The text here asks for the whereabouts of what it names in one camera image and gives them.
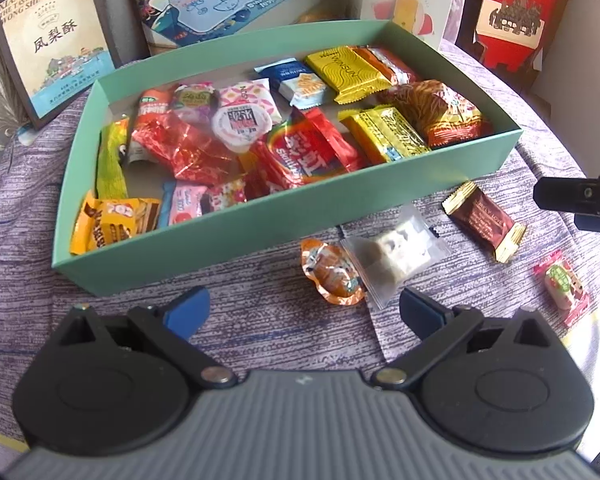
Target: red candy wrapper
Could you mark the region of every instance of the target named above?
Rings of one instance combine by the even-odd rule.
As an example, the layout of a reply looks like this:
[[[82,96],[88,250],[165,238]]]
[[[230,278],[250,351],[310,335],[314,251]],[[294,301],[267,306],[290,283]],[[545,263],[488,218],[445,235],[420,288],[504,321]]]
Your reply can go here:
[[[237,166],[235,155],[222,142],[173,112],[138,128],[133,140],[171,168],[178,180],[218,186],[231,178]]]
[[[544,286],[554,298],[566,326],[572,326],[589,309],[589,293],[584,290],[582,282],[560,249],[537,264],[534,274],[544,276]]]
[[[272,191],[292,189],[355,171],[364,166],[360,154],[318,108],[294,108],[285,123],[251,148]]]

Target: fabric surface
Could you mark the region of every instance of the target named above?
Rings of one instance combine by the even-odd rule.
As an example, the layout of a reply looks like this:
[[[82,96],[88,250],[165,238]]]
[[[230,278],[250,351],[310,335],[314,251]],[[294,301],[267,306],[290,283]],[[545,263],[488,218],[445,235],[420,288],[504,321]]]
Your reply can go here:
[[[600,234],[579,232],[573,216],[541,212],[532,200],[536,178],[582,176],[568,152],[517,95],[450,43],[442,53],[482,86],[520,124],[523,134],[501,170],[479,184],[517,221],[529,225],[512,264],[493,262],[443,214],[448,190],[416,206],[452,248],[453,256],[410,281],[448,306],[470,304],[487,316],[510,316],[538,308],[557,330],[592,384],[600,405]],[[86,96],[79,98],[24,148],[8,147],[0,166],[0,468],[16,456],[22,440],[10,399],[18,378],[53,327],[75,303],[100,314],[122,313],[139,304],[165,304],[193,285],[205,285],[211,314],[192,339],[202,351],[237,372],[248,368],[353,368],[369,373],[417,343],[400,322],[396,302],[370,314],[364,304],[327,305],[302,274],[298,243],[292,242],[173,280],[110,298],[93,298],[50,270],[52,239],[62,175]],[[316,236],[374,236],[395,224],[398,209],[332,228]],[[562,248],[592,294],[595,313],[567,334],[531,268]],[[600,451],[600,419],[581,450]]]

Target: snack wrapper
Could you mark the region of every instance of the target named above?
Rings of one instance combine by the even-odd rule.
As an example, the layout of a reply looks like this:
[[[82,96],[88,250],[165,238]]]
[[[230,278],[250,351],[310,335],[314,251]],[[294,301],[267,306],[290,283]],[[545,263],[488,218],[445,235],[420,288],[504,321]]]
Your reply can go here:
[[[491,123],[474,104],[440,81],[398,86],[382,92],[378,98],[398,108],[430,148],[493,133]]]
[[[331,304],[355,305],[365,292],[347,253],[338,245],[309,238],[300,242],[302,271]]]
[[[169,216],[171,215],[171,204],[173,203],[173,192],[176,189],[176,181],[169,180],[162,184],[162,205],[158,214],[158,229],[169,226]]]
[[[157,121],[167,113],[172,95],[173,88],[167,90],[151,88],[145,91],[140,97],[140,102],[138,104],[138,114],[136,116],[136,122],[134,123],[134,131],[144,128],[153,121]],[[126,158],[129,163],[135,162],[136,160],[155,162],[155,159],[151,157],[149,152],[134,140],[133,137],[131,142],[129,142]]]
[[[514,222],[475,182],[465,182],[443,203],[445,213],[471,238],[506,264],[516,253],[526,226]]]
[[[347,173],[333,148],[339,143],[330,143],[314,123],[295,109],[288,121],[258,140],[251,151],[258,158],[269,189],[276,192]]]
[[[169,225],[180,224],[202,216],[202,196],[206,190],[205,186],[194,186],[179,180],[173,191]]]
[[[120,166],[120,147],[126,146],[129,118],[105,126],[100,133],[96,190],[99,199],[126,198],[126,181]]]
[[[133,139],[171,168],[177,180],[217,186],[230,180],[239,166],[235,154],[222,142],[173,112],[134,131]]]
[[[247,202],[245,179],[236,178],[209,189],[202,198],[202,211],[203,213],[222,211],[245,202]]]
[[[271,116],[266,110],[251,103],[221,107],[212,120],[216,137],[234,153],[248,152],[251,145],[272,127]]]
[[[78,212],[70,252],[83,254],[152,231],[159,210],[160,200],[98,200],[89,191]]]
[[[348,46],[309,54],[306,63],[338,94],[335,101],[344,105],[360,101],[385,90],[391,82]]]
[[[271,117],[273,124],[282,122],[282,115],[273,100],[269,87],[269,79],[257,79],[256,81],[243,81],[235,85],[227,86],[218,91],[219,106],[231,105],[258,105]]]
[[[589,309],[590,295],[560,249],[534,266],[534,274],[543,276],[566,326],[572,326]]]
[[[355,47],[353,51],[369,65],[377,68],[393,85],[408,85],[420,81],[420,77],[397,56],[385,48],[371,46]]]
[[[259,66],[255,71],[268,77],[272,88],[301,110],[325,103],[331,92],[322,79],[294,57]]]
[[[171,100],[171,110],[189,124],[209,124],[211,121],[212,83],[195,83],[179,86]]]
[[[341,245],[362,278],[371,310],[387,307],[405,280],[451,254],[411,204],[402,206],[395,229],[373,239],[348,237]]]
[[[344,116],[344,124],[373,164],[402,160],[430,152],[430,148],[394,107],[354,110]]]

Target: open cardboard box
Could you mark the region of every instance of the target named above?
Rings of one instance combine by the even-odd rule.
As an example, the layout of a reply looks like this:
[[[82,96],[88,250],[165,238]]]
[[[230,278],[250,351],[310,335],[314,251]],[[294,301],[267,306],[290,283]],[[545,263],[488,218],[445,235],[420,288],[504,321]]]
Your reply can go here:
[[[343,44],[387,47],[423,78],[439,79],[467,97],[493,123],[496,134],[276,193],[81,256],[69,253],[78,210],[85,193],[94,188],[100,129],[134,108],[144,90],[185,78],[235,82],[263,60]],[[333,119],[337,108],[326,110]],[[97,296],[146,285],[493,173],[521,134],[519,126],[460,70],[390,22],[307,23],[181,48],[116,70],[93,85],[64,175],[52,267]],[[160,168],[145,171],[139,164],[127,171],[130,195],[160,198],[168,174]]]

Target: orange wrapper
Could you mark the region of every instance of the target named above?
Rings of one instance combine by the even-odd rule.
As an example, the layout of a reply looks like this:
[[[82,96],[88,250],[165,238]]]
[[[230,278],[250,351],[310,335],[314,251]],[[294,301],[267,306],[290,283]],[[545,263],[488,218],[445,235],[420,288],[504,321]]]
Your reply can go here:
[[[347,253],[315,238],[300,242],[302,271],[331,304],[355,305],[364,297],[362,281]]]

